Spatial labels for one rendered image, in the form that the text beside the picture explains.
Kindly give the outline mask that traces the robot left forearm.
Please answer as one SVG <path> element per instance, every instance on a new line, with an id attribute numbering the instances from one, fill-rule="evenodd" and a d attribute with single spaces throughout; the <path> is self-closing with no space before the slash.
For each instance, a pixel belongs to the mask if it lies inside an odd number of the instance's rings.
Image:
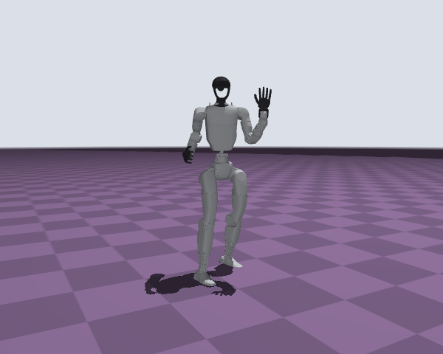
<path id="1" fill-rule="evenodd" d="M 253 134 L 258 137 L 258 140 L 262 137 L 263 131 L 265 127 L 267 127 L 267 124 L 267 111 L 260 111 L 260 119 L 252 131 Z"/>

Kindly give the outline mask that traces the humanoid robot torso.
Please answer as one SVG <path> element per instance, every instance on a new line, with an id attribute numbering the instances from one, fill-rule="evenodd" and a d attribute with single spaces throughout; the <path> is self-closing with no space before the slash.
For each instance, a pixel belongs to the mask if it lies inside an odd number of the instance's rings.
<path id="1" fill-rule="evenodd" d="M 206 139 L 211 150 L 219 151 L 215 155 L 215 161 L 210 163 L 210 168 L 216 175 L 216 180 L 223 181 L 233 176 L 233 163 L 228 161 L 226 150 L 232 150 L 236 142 L 236 130 L 238 122 L 237 108 L 231 103 L 226 107 L 215 106 L 218 103 L 207 106 L 205 117 Z"/>

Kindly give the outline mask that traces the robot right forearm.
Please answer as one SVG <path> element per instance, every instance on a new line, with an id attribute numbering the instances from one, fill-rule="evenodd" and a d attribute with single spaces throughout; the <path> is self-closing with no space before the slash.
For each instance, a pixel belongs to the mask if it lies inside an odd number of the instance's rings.
<path id="1" fill-rule="evenodd" d="M 191 153 L 191 155 L 194 155 L 195 153 L 195 149 L 197 148 L 197 143 L 194 140 L 190 140 L 191 139 L 192 134 L 190 135 L 189 141 L 188 141 L 188 146 L 191 146 L 191 148 L 189 148 L 188 150 L 193 151 L 193 153 Z M 193 158 L 193 157 L 191 157 Z"/>

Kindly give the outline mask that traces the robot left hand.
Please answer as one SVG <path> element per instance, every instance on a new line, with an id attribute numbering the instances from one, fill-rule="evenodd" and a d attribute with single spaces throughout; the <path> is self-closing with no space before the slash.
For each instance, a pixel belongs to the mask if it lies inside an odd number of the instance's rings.
<path id="1" fill-rule="evenodd" d="M 270 104 L 271 93 L 272 93 L 272 89 L 270 89 L 269 98 L 267 99 L 267 96 L 268 96 L 268 88 L 267 88 L 266 97 L 264 98 L 264 87 L 263 87 L 262 98 L 261 98 L 261 88 L 259 88 L 259 101 L 258 101 L 256 94 L 254 94 L 255 101 L 257 102 L 258 107 L 260 108 L 259 112 L 258 112 L 259 118 L 260 118 L 260 111 L 267 111 L 267 118 L 268 118 L 269 110 L 267 108 L 269 107 L 269 104 Z"/>

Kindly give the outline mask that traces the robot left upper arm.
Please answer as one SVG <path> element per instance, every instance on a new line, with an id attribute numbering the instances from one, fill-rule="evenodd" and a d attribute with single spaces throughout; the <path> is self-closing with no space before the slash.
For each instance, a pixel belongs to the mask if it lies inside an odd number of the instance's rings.
<path id="1" fill-rule="evenodd" d="M 238 119 L 241 120 L 241 128 L 244 133 L 244 140 L 247 144 L 255 144 L 258 137 L 252 133 L 252 124 L 250 121 L 249 111 L 244 107 L 236 107 L 238 111 Z"/>

